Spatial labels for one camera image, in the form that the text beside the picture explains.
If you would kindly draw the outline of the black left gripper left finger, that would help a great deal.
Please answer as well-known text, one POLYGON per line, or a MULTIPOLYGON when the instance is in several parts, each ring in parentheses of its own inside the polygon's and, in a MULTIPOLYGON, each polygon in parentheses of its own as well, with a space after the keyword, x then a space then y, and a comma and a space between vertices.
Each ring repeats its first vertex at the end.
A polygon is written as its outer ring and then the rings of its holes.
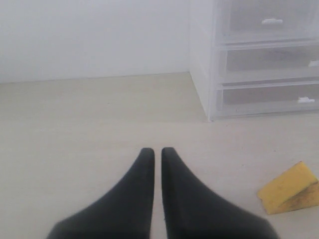
POLYGON ((103 197, 58 222, 49 239, 148 239, 155 187, 155 153, 141 149, 122 179, 103 197))

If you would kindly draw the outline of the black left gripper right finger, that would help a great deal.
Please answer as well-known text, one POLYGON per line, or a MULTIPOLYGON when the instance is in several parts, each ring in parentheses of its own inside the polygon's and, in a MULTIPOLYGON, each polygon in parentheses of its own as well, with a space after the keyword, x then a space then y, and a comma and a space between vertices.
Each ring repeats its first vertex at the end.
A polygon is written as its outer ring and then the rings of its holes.
POLYGON ((161 187, 169 239, 277 239, 264 218, 228 202, 203 184, 173 147, 161 151, 161 187))

